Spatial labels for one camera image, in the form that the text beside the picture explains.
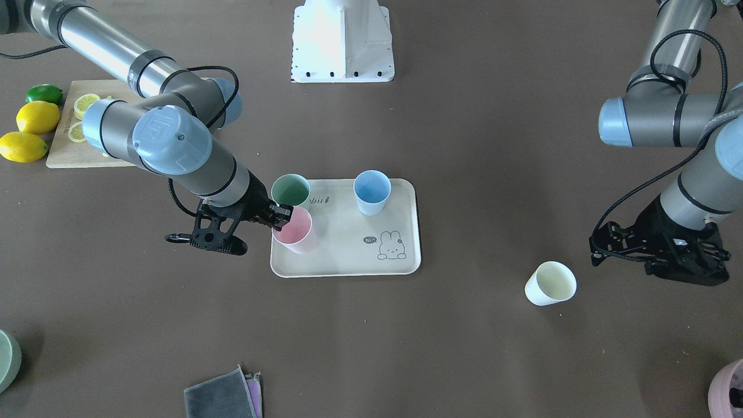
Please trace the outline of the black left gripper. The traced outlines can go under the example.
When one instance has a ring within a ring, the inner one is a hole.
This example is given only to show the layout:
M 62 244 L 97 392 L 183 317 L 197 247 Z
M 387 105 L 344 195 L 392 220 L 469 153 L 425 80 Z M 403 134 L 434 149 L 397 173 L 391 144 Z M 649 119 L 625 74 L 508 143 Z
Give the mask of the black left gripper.
M 677 282 L 717 286 L 730 275 L 725 262 L 730 252 L 723 248 L 714 222 L 693 230 L 671 220 L 657 197 L 624 229 L 607 222 L 589 238 L 592 264 L 598 266 L 610 255 L 627 256 L 642 262 L 648 275 Z

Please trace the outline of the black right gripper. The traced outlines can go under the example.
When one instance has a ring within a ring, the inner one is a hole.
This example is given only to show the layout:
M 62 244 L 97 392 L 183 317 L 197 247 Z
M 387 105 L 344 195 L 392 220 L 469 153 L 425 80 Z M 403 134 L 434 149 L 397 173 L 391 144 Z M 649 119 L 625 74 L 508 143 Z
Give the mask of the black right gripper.
M 265 185 L 252 172 L 249 172 L 247 191 L 236 203 L 231 206 L 216 207 L 202 200 L 196 212 L 189 211 L 181 204 L 173 183 L 170 178 L 171 197 L 176 206 L 194 217 L 194 227 L 190 234 L 173 233 L 173 235 L 165 236 L 164 240 L 170 243 L 188 243 L 194 248 L 205 251 L 244 255 L 247 253 L 247 244 L 235 236 L 235 230 L 240 222 L 253 222 L 275 230 L 282 230 L 290 222 L 294 211 L 293 206 L 277 204 L 269 199 Z

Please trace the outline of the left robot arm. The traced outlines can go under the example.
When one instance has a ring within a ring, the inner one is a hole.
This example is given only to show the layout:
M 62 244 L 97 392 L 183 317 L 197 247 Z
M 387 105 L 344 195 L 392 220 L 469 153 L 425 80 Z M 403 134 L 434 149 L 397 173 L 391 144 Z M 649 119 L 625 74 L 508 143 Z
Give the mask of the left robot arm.
M 622 227 L 600 217 L 589 237 L 591 262 L 643 264 L 661 279 L 717 286 L 730 252 L 719 223 L 740 211 L 741 85 L 728 85 L 727 60 L 708 34 L 717 1 L 660 1 L 654 32 L 625 95 L 606 101 L 598 130 L 613 146 L 689 147 L 692 153 L 656 177 L 677 178 Z

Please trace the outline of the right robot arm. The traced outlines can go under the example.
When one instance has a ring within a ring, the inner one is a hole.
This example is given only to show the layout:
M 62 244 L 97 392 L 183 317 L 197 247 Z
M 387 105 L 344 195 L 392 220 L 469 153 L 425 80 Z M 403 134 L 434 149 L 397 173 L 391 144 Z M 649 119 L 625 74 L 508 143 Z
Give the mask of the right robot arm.
M 190 233 L 171 243 L 230 255 L 247 244 L 240 222 L 281 231 L 293 208 L 270 199 L 265 186 L 213 136 L 242 110 L 239 80 L 202 79 L 101 15 L 85 1 L 3 1 L 2 34 L 36 32 L 85 56 L 127 83 L 138 102 L 101 99 L 86 111 L 83 133 L 111 158 L 162 175 L 196 195 Z

